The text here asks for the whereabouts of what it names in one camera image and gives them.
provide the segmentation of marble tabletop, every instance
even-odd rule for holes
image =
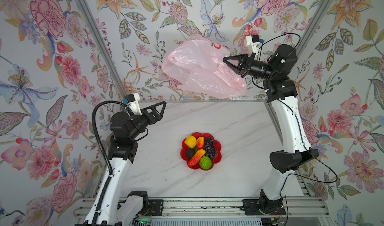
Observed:
[[[269,154],[283,148],[261,102],[167,103],[163,119],[147,128],[122,197],[132,190],[149,197],[259,196],[272,169]],[[194,132],[211,133],[222,144],[222,160],[212,170],[192,170],[180,157],[181,142]],[[304,196],[295,177],[285,193]]]

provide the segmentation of green lime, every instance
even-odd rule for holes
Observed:
[[[204,170],[208,170],[210,169],[210,167],[212,166],[212,161],[210,158],[208,158],[207,156],[204,156],[200,159],[200,167]]]

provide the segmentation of floral backdrop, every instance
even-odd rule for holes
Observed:
[[[339,226],[384,224],[384,20],[382,0],[334,0],[290,77],[304,130],[334,183],[305,180]],[[336,176],[316,160],[301,173]]]
[[[0,0],[0,225],[74,222],[104,166],[91,113],[106,99],[114,82],[74,0]],[[97,114],[103,142],[114,109]]]
[[[321,0],[87,0],[100,25],[104,41],[127,93],[143,100],[216,99],[183,91],[181,82],[162,71],[168,52],[190,35],[212,40],[233,55],[248,53],[248,35],[265,41],[287,32],[303,35]],[[282,36],[263,46],[261,59],[281,43],[296,45],[298,37]],[[265,99],[266,94],[247,81],[247,95],[229,99]]]

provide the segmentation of pink plastic bag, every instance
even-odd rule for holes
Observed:
[[[223,62],[223,57],[229,54],[226,48],[204,36],[191,36],[170,52],[162,69],[182,83],[182,90],[220,99],[245,95],[245,79]]]

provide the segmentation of bowl of fruit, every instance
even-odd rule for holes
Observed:
[[[221,161],[221,144],[209,133],[192,133],[181,146],[180,156],[191,169],[211,170]]]

